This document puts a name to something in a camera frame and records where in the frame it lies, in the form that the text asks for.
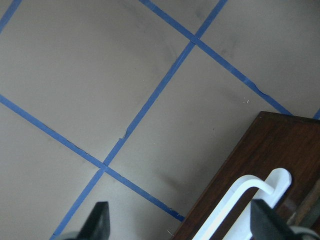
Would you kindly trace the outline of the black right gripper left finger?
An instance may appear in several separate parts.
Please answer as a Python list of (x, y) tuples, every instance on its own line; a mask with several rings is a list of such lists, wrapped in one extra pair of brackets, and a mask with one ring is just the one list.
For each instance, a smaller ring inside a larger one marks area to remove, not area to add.
[(79, 240), (108, 240), (111, 233), (110, 211), (107, 201), (97, 202), (79, 234)]

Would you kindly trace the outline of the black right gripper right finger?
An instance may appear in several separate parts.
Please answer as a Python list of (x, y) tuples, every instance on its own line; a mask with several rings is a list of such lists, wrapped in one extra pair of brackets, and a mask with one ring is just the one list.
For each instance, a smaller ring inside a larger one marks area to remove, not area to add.
[(297, 240), (290, 227), (262, 199), (250, 202), (250, 231), (255, 240)]

